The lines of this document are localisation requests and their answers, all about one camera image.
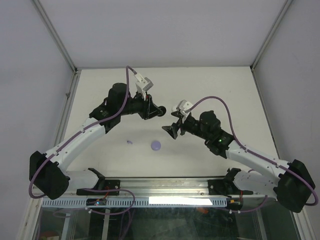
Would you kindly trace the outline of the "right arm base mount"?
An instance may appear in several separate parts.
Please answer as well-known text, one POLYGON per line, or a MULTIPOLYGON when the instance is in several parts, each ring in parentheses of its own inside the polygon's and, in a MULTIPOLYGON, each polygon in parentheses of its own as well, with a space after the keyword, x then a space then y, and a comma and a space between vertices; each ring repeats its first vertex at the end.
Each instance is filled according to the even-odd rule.
POLYGON ((208 194, 213 195, 223 195, 225 197, 231 198, 233 195, 253 195, 253 191, 250 190, 240 190, 234 184, 235 176, 241 170, 239 168, 232 168, 227 170, 227 174, 221 179, 209 179, 207 181, 208 194))

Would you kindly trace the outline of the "black earbud case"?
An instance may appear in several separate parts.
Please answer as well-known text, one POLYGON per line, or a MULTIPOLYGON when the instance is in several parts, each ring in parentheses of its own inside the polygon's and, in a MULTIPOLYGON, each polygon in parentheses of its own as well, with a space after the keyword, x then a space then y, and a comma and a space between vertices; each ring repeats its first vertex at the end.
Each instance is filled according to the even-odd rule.
POLYGON ((167 109, 164 106, 159 106, 158 108, 159 108, 159 115, 158 116, 163 117, 166 114, 167 109))

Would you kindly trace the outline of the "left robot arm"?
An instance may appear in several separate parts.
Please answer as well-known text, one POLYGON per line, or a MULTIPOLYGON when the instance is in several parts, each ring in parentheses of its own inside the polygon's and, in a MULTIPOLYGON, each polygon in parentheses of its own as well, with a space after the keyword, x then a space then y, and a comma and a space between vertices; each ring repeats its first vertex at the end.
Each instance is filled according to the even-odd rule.
POLYGON ((137 92, 131 96, 127 84, 115 83, 102 104, 89 114, 72 137, 45 153, 35 151, 30 156, 31 184, 51 200, 61 197, 67 190, 89 189, 96 195, 102 193, 105 177, 100 172, 94 168, 82 171, 67 169, 83 150, 119 124, 122 116, 138 114, 143 120, 162 117, 166 108, 153 103, 152 96, 147 93, 152 87, 153 83, 143 80, 136 83, 137 92))

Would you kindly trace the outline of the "white earbud case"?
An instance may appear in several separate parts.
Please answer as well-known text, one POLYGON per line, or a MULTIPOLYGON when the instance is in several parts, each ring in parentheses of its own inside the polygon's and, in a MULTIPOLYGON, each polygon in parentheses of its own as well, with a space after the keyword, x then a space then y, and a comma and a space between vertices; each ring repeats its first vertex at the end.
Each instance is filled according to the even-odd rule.
POLYGON ((171 112, 176 112, 177 111, 177 105, 174 105, 172 108, 171 108, 171 112))

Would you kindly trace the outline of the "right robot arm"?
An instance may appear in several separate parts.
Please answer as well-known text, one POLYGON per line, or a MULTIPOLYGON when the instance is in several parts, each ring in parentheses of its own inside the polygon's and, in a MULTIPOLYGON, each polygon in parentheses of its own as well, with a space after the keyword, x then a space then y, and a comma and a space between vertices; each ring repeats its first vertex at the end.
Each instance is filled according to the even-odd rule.
POLYGON ((214 111, 203 112, 199 119, 172 113, 177 122, 163 126, 173 139, 189 133, 204 140, 205 146, 216 156, 229 159, 252 169, 246 172, 231 168, 224 177, 223 187, 230 194, 252 191, 276 199, 286 209, 299 213, 315 190, 315 183, 305 164, 292 162, 254 152, 236 141, 235 136, 221 128, 214 111))

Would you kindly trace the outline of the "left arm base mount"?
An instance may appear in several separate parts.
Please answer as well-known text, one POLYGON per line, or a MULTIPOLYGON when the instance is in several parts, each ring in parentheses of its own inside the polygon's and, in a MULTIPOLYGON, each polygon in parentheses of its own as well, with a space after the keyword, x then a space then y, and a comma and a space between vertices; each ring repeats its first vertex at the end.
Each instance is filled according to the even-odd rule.
POLYGON ((87 169, 90 173, 93 173, 97 178, 97 183, 91 187, 89 191, 85 189, 89 189, 89 187, 81 187, 76 190, 76 194, 78 196, 118 196, 120 194, 119 189, 121 188, 121 181, 119 179, 107 179, 103 174, 97 171, 94 168, 87 169))

